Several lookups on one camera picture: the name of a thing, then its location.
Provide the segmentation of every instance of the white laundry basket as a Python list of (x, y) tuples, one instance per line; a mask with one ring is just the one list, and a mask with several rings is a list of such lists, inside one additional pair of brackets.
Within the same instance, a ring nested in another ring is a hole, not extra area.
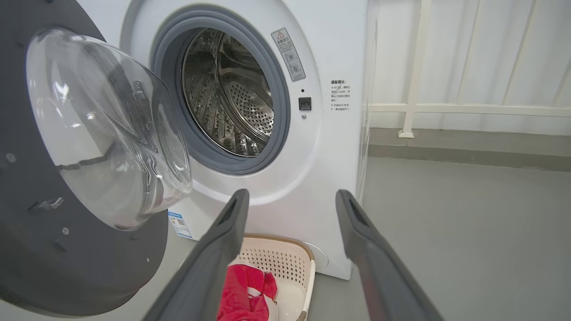
[(280, 321), (305, 321), (315, 280), (315, 258), (304, 243), (280, 236), (245, 234), (239, 258), (272, 272)]

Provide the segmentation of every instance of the brown basket rim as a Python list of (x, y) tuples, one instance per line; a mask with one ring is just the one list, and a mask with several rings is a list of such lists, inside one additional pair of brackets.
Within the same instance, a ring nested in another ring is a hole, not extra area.
[(311, 251), (311, 249), (305, 243), (303, 243), (300, 240), (296, 240), (296, 239), (292, 239), (292, 238), (286, 238), (284, 236), (277, 236), (277, 235), (270, 235), (270, 234), (258, 234), (258, 233), (244, 233), (244, 238), (268, 239), (268, 240), (276, 240), (279, 242), (286, 242), (286, 243), (294, 244), (294, 245), (297, 245), (297, 246), (303, 248), (307, 252), (307, 255), (309, 256), (310, 261), (315, 261), (315, 257), (313, 256), (313, 252)]

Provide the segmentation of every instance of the laundry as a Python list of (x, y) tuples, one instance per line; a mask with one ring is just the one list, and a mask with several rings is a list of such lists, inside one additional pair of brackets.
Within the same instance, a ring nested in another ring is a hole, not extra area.
[(278, 321), (274, 302), (278, 287), (270, 272), (245, 260), (235, 259), (228, 266), (218, 309), (218, 321)]

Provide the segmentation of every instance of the white washing machine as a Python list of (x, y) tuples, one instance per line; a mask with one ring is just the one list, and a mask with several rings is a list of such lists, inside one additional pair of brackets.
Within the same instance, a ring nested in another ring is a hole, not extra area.
[[(0, 249), (14, 259), (0, 264), (2, 297), (108, 311), (154, 275), (167, 221), (198, 240), (241, 188), (246, 232), (302, 240), (318, 272), (349, 279), (334, 200), (363, 194), (377, 11), (374, 0), (10, 2)], [(69, 291), (78, 284), (90, 295)]]
[[(200, 239), (232, 193), (247, 188), (247, 232), (312, 244), (318, 272), (349, 279), (351, 263), (343, 253), (333, 199), (340, 188), (362, 198), (362, 144), (368, 141), (362, 105), (372, 88), (365, 84), (365, 67), (374, 70), (371, 61), (366, 65), (366, 48), (376, 46), (374, 34), (367, 39), (367, 19), (374, 33), (374, 17), (368, 17), (377, 12), (374, 3), (79, 3), (106, 41), (149, 66), (186, 112), (194, 190), (169, 210), (184, 218), (192, 238)], [(213, 59), (211, 52), (229, 62)], [(190, 66), (194, 61), (200, 66)], [(212, 69), (225, 69), (218, 76), (227, 76), (220, 81), (226, 89), (208, 79), (217, 75), (196, 76)], [(267, 82), (259, 81), (264, 76)], [(237, 102), (229, 104), (235, 118), (245, 117), (253, 128), (235, 126), (223, 134), (214, 128), (239, 122), (233, 122), (232, 112), (217, 110), (224, 103), (216, 97), (220, 91)], [(229, 135), (242, 133), (252, 138), (245, 145), (257, 146), (225, 145)]]

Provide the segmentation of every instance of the white metal railing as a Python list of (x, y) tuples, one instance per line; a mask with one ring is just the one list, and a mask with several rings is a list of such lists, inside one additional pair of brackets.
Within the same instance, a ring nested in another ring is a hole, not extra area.
[(510, 104), (512, 97), (513, 80), (520, 72), (520, 62), (529, 47), (528, 31), (532, 28), (538, 0), (532, 0), (529, 14), (525, 23), (523, 35), (517, 50), (515, 62), (508, 79), (508, 83), (503, 95), (501, 105), (492, 104), (464, 104), (463, 93), (468, 72), (471, 67), (474, 52), (474, 41), (480, 31), (482, 0), (478, 0), (472, 32), (470, 35), (468, 52), (464, 62), (460, 86), (456, 96), (456, 103), (418, 103), (420, 76), (423, 69), (424, 53), (427, 43), (428, 26), (431, 15), (432, 0), (421, 0), (418, 32), (416, 37), (416, 47), (408, 87), (407, 103), (373, 103), (369, 108), (372, 113), (384, 112), (405, 112), (403, 129), (399, 131), (401, 138), (413, 138), (412, 124), (415, 113), (459, 113), (459, 114), (498, 114), (498, 115), (527, 115), (527, 116), (551, 116), (551, 117), (571, 117), (571, 108), (562, 108), (561, 94), (569, 82), (569, 70), (571, 69), (571, 59), (558, 85), (550, 106), (513, 106)]

